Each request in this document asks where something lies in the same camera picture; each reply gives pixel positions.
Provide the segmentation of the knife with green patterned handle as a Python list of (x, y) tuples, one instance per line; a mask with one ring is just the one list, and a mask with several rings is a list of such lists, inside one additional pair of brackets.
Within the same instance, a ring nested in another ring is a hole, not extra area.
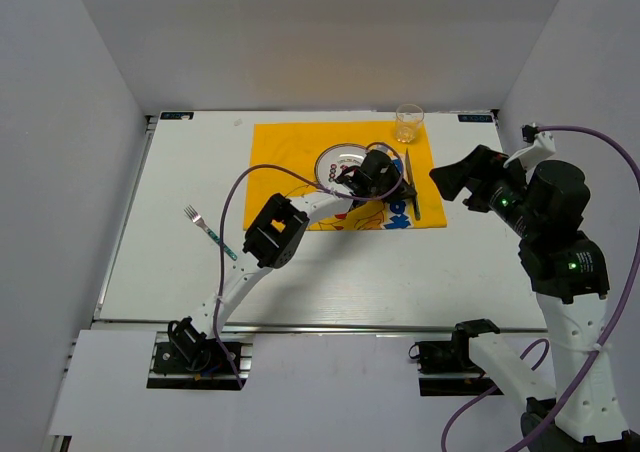
[(404, 163), (405, 163), (405, 168), (406, 168), (406, 176), (407, 176), (407, 182), (408, 184), (412, 187), (413, 191), (414, 191), (414, 195), (412, 197), (412, 206), (413, 206), (413, 210), (414, 210), (414, 218), (415, 221), (419, 221), (421, 219), (421, 212), (420, 212), (420, 208), (419, 208), (419, 200), (418, 200), (418, 189), (417, 186), (415, 184), (415, 180), (414, 180), (414, 175), (413, 175), (413, 171), (412, 171), (412, 167), (411, 167), (411, 160), (410, 160), (410, 154), (409, 154), (409, 149), (408, 147), (405, 149), (405, 156), (404, 156)]

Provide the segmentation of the clear drinking glass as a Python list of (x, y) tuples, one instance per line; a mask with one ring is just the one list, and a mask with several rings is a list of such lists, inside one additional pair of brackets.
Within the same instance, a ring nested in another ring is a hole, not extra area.
[(395, 112), (394, 138), (400, 143), (413, 142), (423, 125), (424, 111), (416, 104), (402, 104)]

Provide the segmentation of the white plate with red characters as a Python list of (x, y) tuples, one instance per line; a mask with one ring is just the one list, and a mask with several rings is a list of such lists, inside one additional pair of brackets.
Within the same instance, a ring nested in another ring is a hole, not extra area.
[(314, 166), (315, 179), (323, 187), (330, 188), (341, 173), (351, 167), (360, 166), (367, 149), (358, 144), (344, 143), (329, 147), (317, 158)]

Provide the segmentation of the yellow printed cloth napkin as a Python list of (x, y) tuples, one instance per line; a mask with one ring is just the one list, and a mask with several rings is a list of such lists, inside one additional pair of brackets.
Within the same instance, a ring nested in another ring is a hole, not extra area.
[(445, 227), (447, 218), (442, 200), (429, 176), (433, 159), (425, 128), (421, 127), (417, 138), (408, 144), (395, 140), (394, 129), (395, 124), (390, 121), (258, 124), (254, 127), (250, 164), (279, 165), (317, 183), (315, 162), (331, 146), (351, 143), (366, 148), (373, 142), (384, 142), (399, 153), (400, 158), (395, 162), (404, 166), (408, 147), (418, 189), (419, 221), (415, 221), (410, 200), (374, 202), (324, 219), (311, 228), (315, 231), (391, 231)]

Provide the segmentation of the fork with green patterned handle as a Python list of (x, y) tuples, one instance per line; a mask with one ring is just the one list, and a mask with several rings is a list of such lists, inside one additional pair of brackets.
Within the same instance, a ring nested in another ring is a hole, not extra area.
[(229, 248), (221, 239), (220, 237), (208, 226), (208, 224), (205, 222), (204, 218), (202, 217), (202, 215), (191, 205), (188, 205), (185, 209), (184, 209), (184, 213), (187, 216), (187, 218), (193, 223), (195, 224), (197, 227), (199, 227), (201, 230), (203, 230), (207, 236), (213, 240), (219, 247), (222, 248), (222, 250), (224, 251), (224, 253), (232, 260), (232, 261), (237, 261), (238, 260), (238, 256), (237, 254), (231, 249)]

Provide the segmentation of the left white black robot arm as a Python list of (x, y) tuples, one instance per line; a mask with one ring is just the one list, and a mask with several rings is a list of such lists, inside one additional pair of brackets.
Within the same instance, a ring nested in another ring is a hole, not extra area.
[(363, 162), (340, 172), (331, 185), (308, 184), (313, 190), (301, 196), (269, 197), (246, 229), (241, 250), (230, 265), (220, 266), (212, 295), (191, 315), (169, 323), (169, 342), (188, 371), (200, 373), (232, 362), (220, 338), (224, 325), (259, 281), (291, 261), (310, 226), (369, 203), (416, 196), (404, 178), (402, 159), (381, 142), (371, 144)]

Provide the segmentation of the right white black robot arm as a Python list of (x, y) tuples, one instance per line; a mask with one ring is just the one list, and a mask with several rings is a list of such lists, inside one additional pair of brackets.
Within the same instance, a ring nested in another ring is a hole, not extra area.
[(519, 258), (547, 328), (555, 383), (536, 376), (488, 319), (459, 323), (451, 356), (478, 367), (522, 410), (514, 450), (636, 451), (639, 435), (621, 411), (606, 341), (609, 280), (604, 254), (579, 227), (590, 191), (583, 172), (540, 162), (531, 175), (517, 159), (477, 146), (461, 161), (430, 172), (440, 195), (494, 212), (518, 235)]

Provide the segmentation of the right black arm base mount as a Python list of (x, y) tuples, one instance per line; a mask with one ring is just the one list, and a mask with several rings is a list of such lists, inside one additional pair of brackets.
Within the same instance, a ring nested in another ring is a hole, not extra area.
[(463, 365), (449, 341), (418, 341), (408, 351), (417, 365), (421, 397), (476, 397), (502, 391), (479, 367)]

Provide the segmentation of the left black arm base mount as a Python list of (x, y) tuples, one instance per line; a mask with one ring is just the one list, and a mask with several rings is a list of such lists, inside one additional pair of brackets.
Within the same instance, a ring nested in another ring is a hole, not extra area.
[(206, 349), (194, 365), (189, 365), (178, 349), (164, 340), (154, 346), (146, 387), (157, 390), (240, 391), (249, 376), (252, 345), (235, 341), (224, 345), (234, 359), (241, 384), (215, 340), (205, 343)]

